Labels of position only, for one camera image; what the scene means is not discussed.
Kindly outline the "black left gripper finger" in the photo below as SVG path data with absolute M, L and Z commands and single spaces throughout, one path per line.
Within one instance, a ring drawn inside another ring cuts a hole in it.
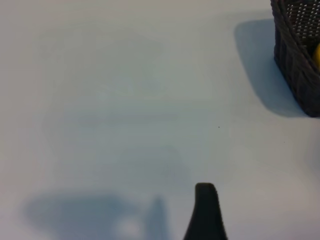
M 212 183 L 195 185 L 195 203 L 185 240 L 227 240 L 218 192 Z

